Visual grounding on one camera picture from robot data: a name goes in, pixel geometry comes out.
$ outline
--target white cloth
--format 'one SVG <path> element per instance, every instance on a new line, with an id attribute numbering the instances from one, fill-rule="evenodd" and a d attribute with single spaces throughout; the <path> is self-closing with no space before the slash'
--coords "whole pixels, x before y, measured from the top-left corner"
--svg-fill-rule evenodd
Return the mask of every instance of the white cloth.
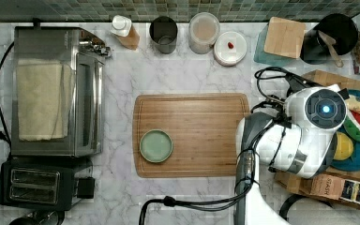
<path id="1" fill-rule="evenodd" d="M 40 141 L 68 135 L 74 75 L 59 61 L 20 60 L 16 70 L 19 139 Z"/>

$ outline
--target black cup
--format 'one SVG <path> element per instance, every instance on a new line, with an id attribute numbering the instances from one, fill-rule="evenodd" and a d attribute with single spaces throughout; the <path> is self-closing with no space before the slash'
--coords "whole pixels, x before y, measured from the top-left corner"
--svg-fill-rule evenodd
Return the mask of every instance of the black cup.
<path id="1" fill-rule="evenodd" d="M 319 30 L 336 40 L 333 47 L 338 55 L 349 53 L 358 41 L 358 29 L 351 18 L 338 13 L 330 14 L 304 36 L 300 58 L 308 64 L 322 64 L 330 55 L 318 34 Z"/>
<path id="2" fill-rule="evenodd" d="M 173 53 L 176 49 L 177 25 L 169 17 L 158 17 L 150 26 L 150 37 L 161 53 Z"/>

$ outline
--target kitchen counter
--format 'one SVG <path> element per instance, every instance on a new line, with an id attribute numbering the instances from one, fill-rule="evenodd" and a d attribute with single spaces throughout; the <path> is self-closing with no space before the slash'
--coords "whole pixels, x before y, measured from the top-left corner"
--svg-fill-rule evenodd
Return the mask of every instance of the kitchen counter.
<path id="1" fill-rule="evenodd" d="M 30 23 L 0 23 L 0 60 L 13 41 L 16 25 Z M 222 23 L 221 33 L 237 31 L 247 40 L 247 56 L 235 67 L 218 64 L 213 53 L 198 55 L 188 47 L 188 25 L 180 23 L 176 51 L 161 54 L 147 33 L 149 23 L 135 23 L 141 41 L 137 51 L 122 47 L 110 35 L 110 23 L 43 23 L 42 26 L 80 26 L 106 41 L 113 49 L 105 67 L 105 126 L 103 152 L 93 158 L 97 189 L 94 200 L 83 201 L 66 213 L 67 224 L 138 224 L 143 204 L 153 198 L 171 195 L 189 201 L 228 198 L 233 195 L 234 177 L 197 177 L 144 179 L 136 174 L 132 156 L 132 113 L 135 99 L 141 94 L 245 93 L 249 106 L 263 100 L 258 94 L 253 74 L 267 65 L 253 61 L 257 36 L 265 23 Z M 330 62 L 312 66 L 295 60 L 285 68 L 302 75 L 314 69 L 360 80 L 353 75 L 351 57 L 342 56 L 344 68 Z M 11 90 L 13 54 L 0 75 L 0 98 L 8 126 L 11 123 Z M 285 96 L 285 82 L 267 82 L 267 93 Z M 0 141 L 0 165 L 8 154 L 8 146 Z M 290 195 L 274 182 L 273 174 L 262 167 L 261 190 L 267 203 L 277 212 Z M 344 217 L 360 224 L 360 211 L 335 205 Z M 158 204 L 148 207 L 146 224 L 233 224 L 233 209 L 205 213 L 180 207 L 168 208 Z M 26 210 L 0 205 L 0 225 L 9 224 Z"/>

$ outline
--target white bottle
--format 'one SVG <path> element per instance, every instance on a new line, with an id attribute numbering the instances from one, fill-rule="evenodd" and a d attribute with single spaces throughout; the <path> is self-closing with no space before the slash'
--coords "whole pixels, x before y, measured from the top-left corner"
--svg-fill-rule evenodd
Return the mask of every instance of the white bottle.
<path id="1" fill-rule="evenodd" d="M 112 19 L 112 34 L 128 49 L 136 50 L 139 46 L 140 36 L 134 29 L 129 18 L 114 16 Z"/>

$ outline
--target tile backsplash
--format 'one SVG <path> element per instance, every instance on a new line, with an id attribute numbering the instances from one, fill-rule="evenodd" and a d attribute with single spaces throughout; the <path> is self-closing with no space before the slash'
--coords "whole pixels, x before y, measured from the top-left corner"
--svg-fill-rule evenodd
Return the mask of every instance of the tile backsplash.
<path id="1" fill-rule="evenodd" d="M 221 22 L 266 22 L 277 16 L 291 20 L 318 21 L 331 13 L 354 16 L 360 0 L 39 0 L 39 14 L 0 10 L 0 22 L 24 22 L 40 18 L 45 22 L 109 22 L 114 15 L 134 22 L 151 22 L 165 15 L 177 22 L 189 22 L 199 12 L 210 12 Z M 29 1 L 15 8 L 32 8 Z"/>

